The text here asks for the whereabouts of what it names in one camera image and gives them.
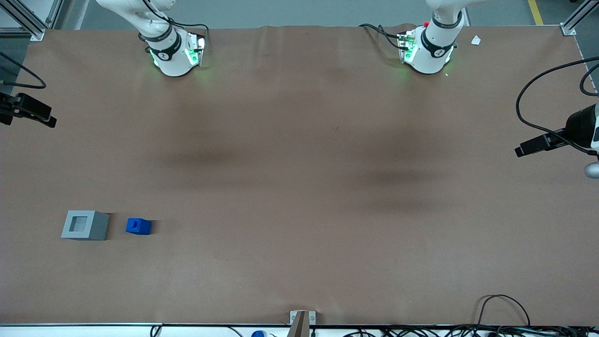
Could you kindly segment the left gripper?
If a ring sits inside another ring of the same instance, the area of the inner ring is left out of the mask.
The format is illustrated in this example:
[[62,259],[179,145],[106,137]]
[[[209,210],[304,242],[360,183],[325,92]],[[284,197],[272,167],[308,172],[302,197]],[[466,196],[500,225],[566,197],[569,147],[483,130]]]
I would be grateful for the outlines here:
[[585,150],[598,150],[598,105],[593,104],[573,113],[566,121],[561,140],[553,134],[546,133],[541,136],[520,143],[515,149],[518,158],[536,154],[543,151],[552,151],[556,148],[571,145]]

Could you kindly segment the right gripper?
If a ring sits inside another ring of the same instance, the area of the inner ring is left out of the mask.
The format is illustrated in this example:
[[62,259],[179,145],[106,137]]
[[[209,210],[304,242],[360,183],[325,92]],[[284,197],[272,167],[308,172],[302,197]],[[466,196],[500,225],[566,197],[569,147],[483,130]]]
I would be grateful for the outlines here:
[[[13,100],[11,95],[0,93],[0,123],[11,125],[13,121]],[[57,119],[51,115],[52,108],[36,98],[18,93],[15,99],[15,113],[18,118],[28,118],[43,125],[55,128]]]

